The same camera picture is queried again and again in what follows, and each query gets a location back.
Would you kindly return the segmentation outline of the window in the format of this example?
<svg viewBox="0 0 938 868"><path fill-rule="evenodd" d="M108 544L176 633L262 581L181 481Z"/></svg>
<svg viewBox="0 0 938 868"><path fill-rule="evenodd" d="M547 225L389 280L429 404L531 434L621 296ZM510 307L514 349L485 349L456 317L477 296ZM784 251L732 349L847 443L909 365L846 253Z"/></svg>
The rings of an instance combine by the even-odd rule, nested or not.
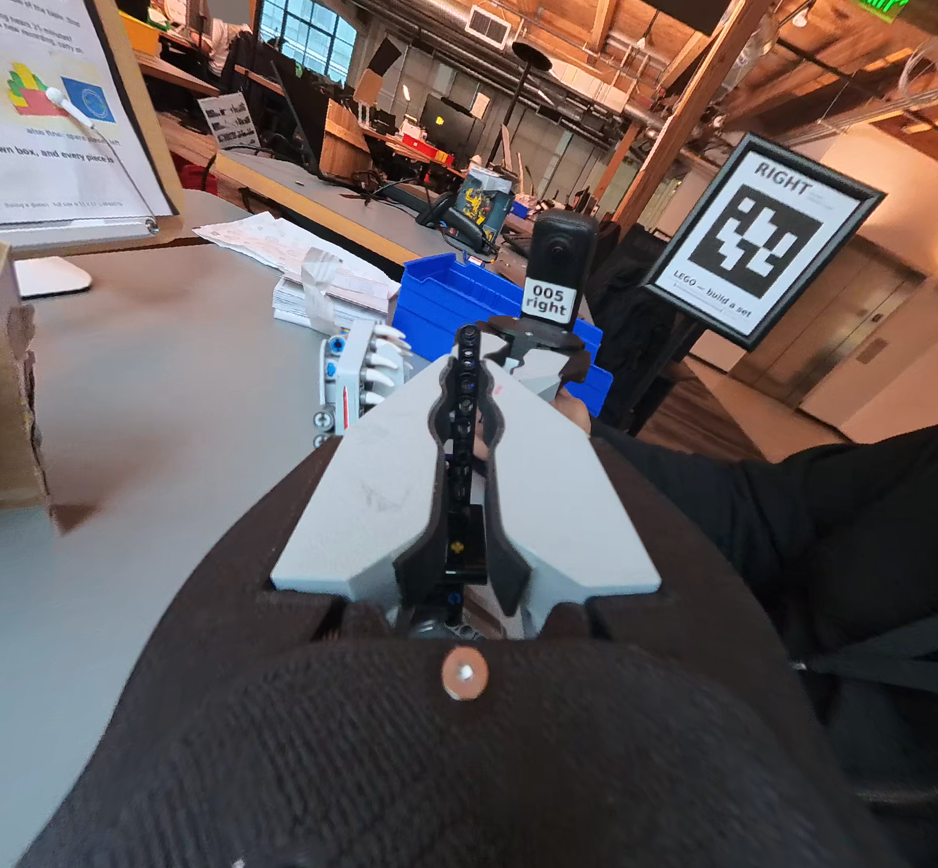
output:
<svg viewBox="0 0 938 868"><path fill-rule="evenodd" d="M356 28L320 0L263 0L261 37L299 67L344 85Z"/></svg>

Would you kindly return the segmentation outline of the white air vent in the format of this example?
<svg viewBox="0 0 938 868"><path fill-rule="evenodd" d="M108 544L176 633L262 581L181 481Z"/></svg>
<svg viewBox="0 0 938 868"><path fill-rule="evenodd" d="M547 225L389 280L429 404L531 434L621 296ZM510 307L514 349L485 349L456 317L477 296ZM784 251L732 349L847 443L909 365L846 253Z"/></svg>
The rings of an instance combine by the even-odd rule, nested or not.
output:
<svg viewBox="0 0 938 868"><path fill-rule="evenodd" d="M464 24L467 34L485 42L497 51L503 51L510 41L512 25L503 18L473 5Z"/></svg>

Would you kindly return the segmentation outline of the person's right hand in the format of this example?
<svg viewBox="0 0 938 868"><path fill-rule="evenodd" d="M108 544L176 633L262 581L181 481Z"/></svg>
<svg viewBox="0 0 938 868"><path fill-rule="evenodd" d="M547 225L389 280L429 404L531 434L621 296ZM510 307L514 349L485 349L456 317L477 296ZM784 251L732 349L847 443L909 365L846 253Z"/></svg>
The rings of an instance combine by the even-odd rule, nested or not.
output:
<svg viewBox="0 0 938 868"><path fill-rule="evenodd" d="M571 395L565 387L558 389L550 404L565 418L576 424L587 436L592 434L592 417L587 406Z"/></svg>

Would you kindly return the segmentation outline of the wooden post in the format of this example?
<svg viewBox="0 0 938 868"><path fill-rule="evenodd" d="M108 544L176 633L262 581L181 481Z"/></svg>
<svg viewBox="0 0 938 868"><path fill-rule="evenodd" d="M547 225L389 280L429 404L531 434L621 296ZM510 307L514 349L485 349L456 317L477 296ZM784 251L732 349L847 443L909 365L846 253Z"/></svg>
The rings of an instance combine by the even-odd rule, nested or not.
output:
<svg viewBox="0 0 938 868"><path fill-rule="evenodd" d="M733 0L733 11L719 29L706 55L661 128L654 146L640 167L615 213L624 229L638 220L665 179L680 150L700 121L707 105L729 75L746 42L774 0Z"/></svg>

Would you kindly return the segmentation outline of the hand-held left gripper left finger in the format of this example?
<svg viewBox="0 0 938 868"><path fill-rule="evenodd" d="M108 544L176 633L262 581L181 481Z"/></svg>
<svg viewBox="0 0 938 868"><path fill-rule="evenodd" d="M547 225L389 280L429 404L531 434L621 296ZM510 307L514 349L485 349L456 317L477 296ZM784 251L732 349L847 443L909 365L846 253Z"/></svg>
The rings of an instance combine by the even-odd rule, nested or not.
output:
<svg viewBox="0 0 938 868"><path fill-rule="evenodd" d="M400 608L439 580L447 478L436 416L450 365L435 360L322 446L332 456L271 571L276 590Z"/></svg>

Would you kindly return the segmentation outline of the open cardboard box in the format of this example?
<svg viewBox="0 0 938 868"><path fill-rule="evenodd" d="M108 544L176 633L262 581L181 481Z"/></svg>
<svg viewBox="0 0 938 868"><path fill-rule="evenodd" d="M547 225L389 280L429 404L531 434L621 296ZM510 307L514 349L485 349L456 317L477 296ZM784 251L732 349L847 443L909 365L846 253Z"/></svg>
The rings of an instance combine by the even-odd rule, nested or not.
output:
<svg viewBox="0 0 938 868"><path fill-rule="evenodd" d="M1 244L2 511L49 506L35 411L35 309L21 299L11 252Z"/></svg>

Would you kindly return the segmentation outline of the lego set box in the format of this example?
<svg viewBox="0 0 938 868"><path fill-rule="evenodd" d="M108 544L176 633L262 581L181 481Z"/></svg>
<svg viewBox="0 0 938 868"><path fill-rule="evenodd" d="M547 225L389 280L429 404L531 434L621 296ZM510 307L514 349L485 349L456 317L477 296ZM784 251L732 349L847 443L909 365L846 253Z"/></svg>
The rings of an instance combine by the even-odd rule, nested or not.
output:
<svg viewBox="0 0 938 868"><path fill-rule="evenodd" d="M471 163L456 198L461 212L481 233L487 244L495 244L514 204L514 178L504 169L489 169Z"/></svg>

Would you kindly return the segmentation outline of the black monitor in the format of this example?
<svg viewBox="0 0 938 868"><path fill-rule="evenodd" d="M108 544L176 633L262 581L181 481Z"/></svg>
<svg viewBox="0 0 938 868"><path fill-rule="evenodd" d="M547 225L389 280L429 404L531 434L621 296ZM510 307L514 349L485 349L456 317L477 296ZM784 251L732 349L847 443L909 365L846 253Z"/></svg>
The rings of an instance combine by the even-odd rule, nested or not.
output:
<svg viewBox="0 0 938 868"><path fill-rule="evenodd" d="M456 155L469 149L479 119L446 97L428 95L418 122L429 145Z"/></svg>

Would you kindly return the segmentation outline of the metal elevator door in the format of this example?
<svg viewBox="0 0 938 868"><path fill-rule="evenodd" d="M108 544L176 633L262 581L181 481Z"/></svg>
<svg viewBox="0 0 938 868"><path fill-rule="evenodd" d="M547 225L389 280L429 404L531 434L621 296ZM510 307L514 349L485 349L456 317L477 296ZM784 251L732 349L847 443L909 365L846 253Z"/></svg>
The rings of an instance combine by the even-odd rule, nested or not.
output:
<svg viewBox="0 0 938 868"><path fill-rule="evenodd" d="M860 236L831 259L730 377L796 408L926 276Z"/></svg>

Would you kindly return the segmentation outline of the black bag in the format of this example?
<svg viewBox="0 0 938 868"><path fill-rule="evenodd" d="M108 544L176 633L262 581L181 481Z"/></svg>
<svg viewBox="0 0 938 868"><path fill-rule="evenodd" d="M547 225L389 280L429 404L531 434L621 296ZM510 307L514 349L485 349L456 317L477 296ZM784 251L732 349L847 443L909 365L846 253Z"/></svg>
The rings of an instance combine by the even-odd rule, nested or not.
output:
<svg viewBox="0 0 938 868"><path fill-rule="evenodd" d="M692 373L684 364L692 319L642 286L666 246L661 237L613 220L599 224L584 288L593 324L602 331L595 364L612 376L598 414L637 437L674 387Z"/></svg>

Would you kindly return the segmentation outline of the white stand base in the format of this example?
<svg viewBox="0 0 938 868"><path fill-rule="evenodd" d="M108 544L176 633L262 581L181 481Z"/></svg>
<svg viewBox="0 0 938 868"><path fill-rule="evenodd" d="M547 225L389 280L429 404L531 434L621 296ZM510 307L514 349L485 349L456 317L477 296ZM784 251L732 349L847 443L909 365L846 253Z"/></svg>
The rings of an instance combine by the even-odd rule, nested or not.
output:
<svg viewBox="0 0 938 868"><path fill-rule="evenodd" d="M22 299L77 294L92 286L87 271L61 256L16 260L14 271Z"/></svg>

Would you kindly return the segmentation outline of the printed instruction sheet stand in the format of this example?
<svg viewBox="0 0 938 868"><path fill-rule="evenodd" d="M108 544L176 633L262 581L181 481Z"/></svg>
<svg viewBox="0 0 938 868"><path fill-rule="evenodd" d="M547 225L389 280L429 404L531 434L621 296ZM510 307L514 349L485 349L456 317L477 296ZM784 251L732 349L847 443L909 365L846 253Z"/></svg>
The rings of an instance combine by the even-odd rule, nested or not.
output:
<svg viewBox="0 0 938 868"><path fill-rule="evenodd" d="M2 242L146 246L182 230L184 205L114 0L1 0Z"/></svg>

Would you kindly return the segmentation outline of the black desk phone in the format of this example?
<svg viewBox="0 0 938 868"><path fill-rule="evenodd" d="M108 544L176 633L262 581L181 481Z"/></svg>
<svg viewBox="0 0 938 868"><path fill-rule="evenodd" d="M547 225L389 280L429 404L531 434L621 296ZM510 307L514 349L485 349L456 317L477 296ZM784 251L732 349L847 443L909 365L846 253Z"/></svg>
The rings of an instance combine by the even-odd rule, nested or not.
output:
<svg viewBox="0 0 938 868"><path fill-rule="evenodd" d="M457 207L458 195L441 194L416 216L416 224L438 231L446 242L494 259L498 248L485 229Z"/></svg>

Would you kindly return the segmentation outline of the blue plastic bin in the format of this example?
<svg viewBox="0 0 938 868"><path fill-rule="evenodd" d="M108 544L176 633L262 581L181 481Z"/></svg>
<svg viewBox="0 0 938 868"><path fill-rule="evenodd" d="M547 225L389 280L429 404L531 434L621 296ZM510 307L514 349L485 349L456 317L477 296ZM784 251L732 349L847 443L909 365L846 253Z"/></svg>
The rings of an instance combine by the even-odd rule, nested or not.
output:
<svg viewBox="0 0 938 868"><path fill-rule="evenodd" d="M394 312L393 326L417 356L437 360L449 355L459 331L486 322L493 334L511 344L510 359L526 363L526 350L552 350L558 358L531 371L554 372L573 397L599 416L613 376L594 362L602 331L577 319L588 269L588 250L574 248L572 263L556 268L535 259L533 278L523 287L483 269L462 263L455 254L408 262Z"/></svg>

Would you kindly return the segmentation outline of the black floor lamp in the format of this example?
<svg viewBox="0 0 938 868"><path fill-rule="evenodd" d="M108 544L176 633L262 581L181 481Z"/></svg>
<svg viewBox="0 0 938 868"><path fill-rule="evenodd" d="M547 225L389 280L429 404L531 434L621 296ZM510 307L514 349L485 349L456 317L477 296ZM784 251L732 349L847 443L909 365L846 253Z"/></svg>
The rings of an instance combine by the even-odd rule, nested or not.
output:
<svg viewBox="0 0 938 868"><path fill-rule="evenodd" d="M510 120L512 114L522 96L524 86L531 72L536 70L539 73L549 73L553 64L543 51L529 42L516 40L511 45L511 51L522 65L522 72L511 94L510 102L502 119L500 131L487 158L486 167L489 168L495 163L496 154L500 150L503 154L502 167L507 171L513 172L510 151Z"/></svg>

